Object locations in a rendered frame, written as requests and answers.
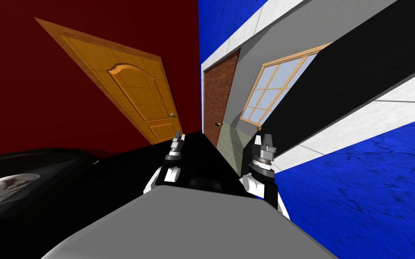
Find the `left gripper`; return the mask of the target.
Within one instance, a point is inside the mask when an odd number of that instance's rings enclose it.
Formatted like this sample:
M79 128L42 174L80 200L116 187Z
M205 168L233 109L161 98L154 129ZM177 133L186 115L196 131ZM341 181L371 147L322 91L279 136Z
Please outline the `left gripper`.
M177 130L171 142L170 152L180 153L183 147L184 141L185 141L185 134L183 134L180 138L180 130Z

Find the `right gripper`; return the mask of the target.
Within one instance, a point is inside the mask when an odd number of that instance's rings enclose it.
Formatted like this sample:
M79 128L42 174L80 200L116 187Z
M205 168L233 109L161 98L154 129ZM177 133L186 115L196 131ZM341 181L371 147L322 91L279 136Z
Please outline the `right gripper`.
M276 153L276 148L272 144L272 135L264 134L263 145L261 135L255 135L254 145L252 146L252 153L261 159L273 161Z

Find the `wooden framed window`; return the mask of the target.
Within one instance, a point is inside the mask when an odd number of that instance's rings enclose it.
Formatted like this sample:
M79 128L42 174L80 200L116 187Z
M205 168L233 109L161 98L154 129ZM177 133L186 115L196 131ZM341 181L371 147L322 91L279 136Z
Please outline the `wooden framed window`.
M264 63L245 102L240 120L258 129L276 110L317 54L331 43Z

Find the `brown wooden door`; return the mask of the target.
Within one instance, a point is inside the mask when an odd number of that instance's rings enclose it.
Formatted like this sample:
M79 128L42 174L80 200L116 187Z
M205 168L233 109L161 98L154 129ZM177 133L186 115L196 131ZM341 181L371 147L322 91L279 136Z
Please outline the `brown wooden door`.
M229 94L239 59L240 49L214 64L204 75L204 134L216 146L218 144Z

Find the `orange panelled door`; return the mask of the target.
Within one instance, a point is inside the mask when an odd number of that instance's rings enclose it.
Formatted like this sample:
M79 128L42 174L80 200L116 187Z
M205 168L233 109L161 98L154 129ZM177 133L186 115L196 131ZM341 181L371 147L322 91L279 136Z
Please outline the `orange panelled door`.
M183 134L161 57L42 19L38 23L150 144L170 140L177 130Z

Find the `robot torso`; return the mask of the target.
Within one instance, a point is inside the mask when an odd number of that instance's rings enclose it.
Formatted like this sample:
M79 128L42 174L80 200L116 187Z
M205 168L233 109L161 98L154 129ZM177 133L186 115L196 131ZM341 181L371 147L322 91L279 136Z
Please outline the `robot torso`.
M338 259L267 202L158 186L41 259Z

